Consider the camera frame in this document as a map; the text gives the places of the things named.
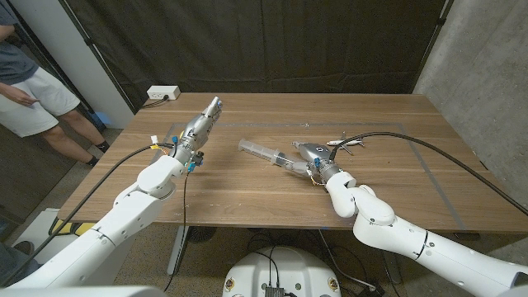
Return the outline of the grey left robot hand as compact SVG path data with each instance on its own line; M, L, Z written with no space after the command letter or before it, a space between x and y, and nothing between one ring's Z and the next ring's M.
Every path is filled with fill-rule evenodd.
M181 164L187 164L200 155L199 150L208 140L210 131L222 112L222 101L214 97L211 103L189 121L175 147L169 153Z

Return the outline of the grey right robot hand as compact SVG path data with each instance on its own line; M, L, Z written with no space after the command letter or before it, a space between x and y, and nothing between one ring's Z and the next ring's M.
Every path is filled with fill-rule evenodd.
M285 166L286 169L319 179L326 183L331 177L341 172L341 168L330 159L331 151L322 144L293 142L292 145L299 150L303 161L293 161Z

